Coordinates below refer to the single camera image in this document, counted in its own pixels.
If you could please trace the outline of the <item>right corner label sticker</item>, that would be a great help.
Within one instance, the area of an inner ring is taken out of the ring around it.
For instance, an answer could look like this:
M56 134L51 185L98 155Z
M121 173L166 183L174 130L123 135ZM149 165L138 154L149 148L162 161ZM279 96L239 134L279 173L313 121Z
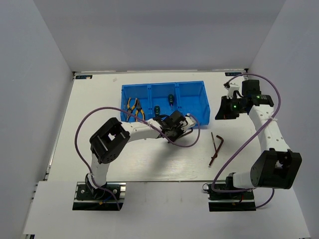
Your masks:
M242 74L241 72L225 72L225 76L227 77L235 77L241 74Z

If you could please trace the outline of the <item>blue three-compartment bin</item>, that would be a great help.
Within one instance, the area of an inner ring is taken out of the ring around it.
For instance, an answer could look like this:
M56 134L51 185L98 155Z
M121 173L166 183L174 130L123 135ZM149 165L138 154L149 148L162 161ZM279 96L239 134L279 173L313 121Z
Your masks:
M203 81L122 85L121 93L121 109L127 110L128 98L132 98L131 106L138 98L146 120L155 117L154 106L159 105L160 115L169 116L178 110L183 115L194 115L200 125L209 124L210 106ZM168 102L169 94L174 95L172 110Z

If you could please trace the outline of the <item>left corner label sticker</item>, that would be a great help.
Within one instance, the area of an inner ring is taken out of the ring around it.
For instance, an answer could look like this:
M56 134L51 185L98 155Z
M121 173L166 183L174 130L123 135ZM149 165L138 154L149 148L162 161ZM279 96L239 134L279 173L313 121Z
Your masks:
M92 75L77 75L75 76L75 79L80 79L80 80L84 80L84 79L92 79Z

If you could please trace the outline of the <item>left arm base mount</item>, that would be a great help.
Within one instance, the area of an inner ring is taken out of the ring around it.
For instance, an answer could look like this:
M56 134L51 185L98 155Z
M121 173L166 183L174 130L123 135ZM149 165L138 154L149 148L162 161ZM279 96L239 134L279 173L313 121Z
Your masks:
M113 192L116 196L119 208L124 204L126 183L111 182L107 184L107 189ZM114 197L103 190L98 189L95 196L89 190L85 182L78 182L76 186L73 211L118 211L118 205Z

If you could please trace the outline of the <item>yellow black pliers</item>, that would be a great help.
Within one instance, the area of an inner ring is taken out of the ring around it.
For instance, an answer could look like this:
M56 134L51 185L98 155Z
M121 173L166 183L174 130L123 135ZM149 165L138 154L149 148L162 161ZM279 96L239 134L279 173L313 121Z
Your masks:
M131 106L131 99L132 98L128 98L128 101L127 101L127 112L129 113L128 115L127 115L127 118L126 118L126 122L128 122L129 121L129 119L130 119L130 115L133 113L133 111L134 111L134 109L136 108L136 106L137 106L137 104L138 104L138 98L135 98L135 102L134 102L134 104Z
M142 120L145 120L145 113L144 110L141 106L140 100L138 98L136 98L135 100L135 117L136 117L136 121L138 121L137 118L140 118Z

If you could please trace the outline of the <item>green stubby screwdriver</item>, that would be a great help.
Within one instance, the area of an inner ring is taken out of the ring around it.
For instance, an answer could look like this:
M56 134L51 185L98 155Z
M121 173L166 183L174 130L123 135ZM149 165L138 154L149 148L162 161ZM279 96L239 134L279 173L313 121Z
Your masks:
M156 117L158 117L160 115L160 106L159 105L154 106L154 114Z
M171 110L172 110L173 105L174 105L174 95L173 94L168 95L168 102L169 102L169 105L170 105Z

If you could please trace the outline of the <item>corner label sticker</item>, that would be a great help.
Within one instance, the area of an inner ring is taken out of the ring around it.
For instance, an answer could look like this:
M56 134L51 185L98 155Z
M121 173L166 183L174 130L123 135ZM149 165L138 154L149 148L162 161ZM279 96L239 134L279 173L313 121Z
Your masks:
M241 74L242 74L241 72L225 72L225 76L227 77L235 77Z
M84 79L92 79L92 75L77 75L75 76L75 79L80 79L80 80L84 80Z

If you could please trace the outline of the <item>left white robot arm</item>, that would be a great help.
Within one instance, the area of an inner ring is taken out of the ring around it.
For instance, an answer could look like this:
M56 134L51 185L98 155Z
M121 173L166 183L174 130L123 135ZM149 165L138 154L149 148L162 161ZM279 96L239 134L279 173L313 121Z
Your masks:
M113 191L107 186L106 175L110 163L124 149L125 145L140 139L157 139L166 137L175 142L188 129L196 125L190 114L182 115L175 111L170 116L157 116L145 122L120 122L117 118L109 119L90 138L92 153L91 172L86 176L86 188L94 199L100 199Z

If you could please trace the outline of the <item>thin straight hex key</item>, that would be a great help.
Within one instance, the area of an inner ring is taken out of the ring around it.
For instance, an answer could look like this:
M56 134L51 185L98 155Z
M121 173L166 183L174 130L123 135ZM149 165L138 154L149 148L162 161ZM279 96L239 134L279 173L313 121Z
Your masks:
M215 150L215 152L217 152L217 148L216 148L213 132L211 132L211 137L212 137L212 141L213 141L214 150Z

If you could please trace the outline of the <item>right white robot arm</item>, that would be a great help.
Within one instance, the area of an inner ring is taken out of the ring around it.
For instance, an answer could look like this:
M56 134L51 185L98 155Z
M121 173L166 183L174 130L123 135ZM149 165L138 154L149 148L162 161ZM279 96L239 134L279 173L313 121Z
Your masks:
M234 120L247 114L255 126L261 155L251 168L231 173L225 186L226 195L238 198L243 190L254 188L290 189L300 168L302 157L285 142L275 120L277 110L269 95L263 95L259 80L246 80L241 86L227 82L227 95L221 98L216 120Z

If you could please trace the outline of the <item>right bent hex key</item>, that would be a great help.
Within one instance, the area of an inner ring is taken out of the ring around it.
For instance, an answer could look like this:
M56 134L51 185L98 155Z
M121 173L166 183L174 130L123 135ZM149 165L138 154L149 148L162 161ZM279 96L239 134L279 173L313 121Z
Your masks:
M217 135L216 137L220 140L220 144L219 144L219 146L215 149L215 154L211 157L211 161L210 161L210 163L209 163L209 167L212 165L212 163L213 163L213 161L215 160L215 158L218 157L218 152L220 151L220 149L221 149L221 147L222 147L222 145L223 145L223 143L224 143L224 139L223 139L221 136Z

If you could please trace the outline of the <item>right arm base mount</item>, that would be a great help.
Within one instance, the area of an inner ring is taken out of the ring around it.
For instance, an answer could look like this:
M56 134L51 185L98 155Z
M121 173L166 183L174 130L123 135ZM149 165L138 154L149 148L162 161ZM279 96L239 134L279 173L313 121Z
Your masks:
M211 189L211 183L203 184L202 190L208 194L210 212L246 212L256 210L253 192L217 193Z

